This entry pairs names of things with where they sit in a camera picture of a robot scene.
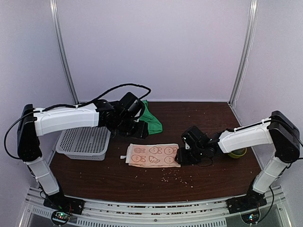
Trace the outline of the green microfiber towel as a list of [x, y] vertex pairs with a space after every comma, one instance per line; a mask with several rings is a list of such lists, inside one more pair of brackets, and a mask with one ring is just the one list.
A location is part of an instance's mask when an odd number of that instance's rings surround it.
[[150, 110], [148, 108], [148, 101], [143, 100], [143, 103], [144, 103], [145, 110], [139, 119], [148, 124], [149, 135], [162, 133], [163, 126], [162, 126], [161, 122], [150, 112]]

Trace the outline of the orange bunny pattern towel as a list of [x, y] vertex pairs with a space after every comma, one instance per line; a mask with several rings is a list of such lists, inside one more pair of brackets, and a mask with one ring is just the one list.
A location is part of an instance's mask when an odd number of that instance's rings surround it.
[[181, 167], [175, 161], [178, 144], [138, 145], [130, 144], [126, 155], [120, 156], [129, 166], [141, 168]]

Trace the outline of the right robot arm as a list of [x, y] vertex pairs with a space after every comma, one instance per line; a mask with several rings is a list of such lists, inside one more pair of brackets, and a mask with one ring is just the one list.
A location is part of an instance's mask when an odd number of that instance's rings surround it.
[[268, 162], [251, 182], [248, 195], [243, 197], [246, 208], [254, 208], [269, 187], [294, 162], [300, 159], [299, 129], [281, 112], [257, 123], [233, 129], [225, 129], [211, 136], [197, 126], [183, 132], [184, 146], [177, 150], [175, 161], [180, 165], [194, 165], [203, 158], [212, 159], [216, 155], [230, 154], [244, 148], [270, 148]]

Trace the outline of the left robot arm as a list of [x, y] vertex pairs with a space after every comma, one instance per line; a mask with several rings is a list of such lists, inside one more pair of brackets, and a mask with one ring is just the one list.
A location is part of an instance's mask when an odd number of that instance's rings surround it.
[[68, 206], [60, 185], [46, 163], [40, 149], [39, 137], [49, 133], [83, 127], [106, 127], [124, 137], [145, 139], [148, 124], [140, 120], [144, 103], [138, 98], [130, 101], [97, 100], [91, 104], [51, 108], [24, 107], [18, 126], [18, 157], [33, 172], [49, 201], [58, 210]]

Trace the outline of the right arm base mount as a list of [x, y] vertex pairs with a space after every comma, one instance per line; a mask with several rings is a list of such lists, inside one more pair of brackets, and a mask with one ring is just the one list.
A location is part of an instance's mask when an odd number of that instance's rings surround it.
[[226, 201], [230, 214], [241, 213], [241, 219], [245, 224], [257, 224], [261, 219], [260, 207], [267, 205], [264, 194], [253, 190], [240, 197], [233, 197]]

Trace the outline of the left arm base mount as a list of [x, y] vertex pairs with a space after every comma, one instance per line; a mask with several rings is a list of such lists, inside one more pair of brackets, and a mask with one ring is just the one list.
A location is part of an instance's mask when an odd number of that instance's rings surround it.
[[51, 221], [56, 226], [63, 226], [69, 222], [72, 215], [81, 215], [85, 201], [67, 197], [64, 194], [46, 195], [43, 205], [54, 209], [51, 214]]

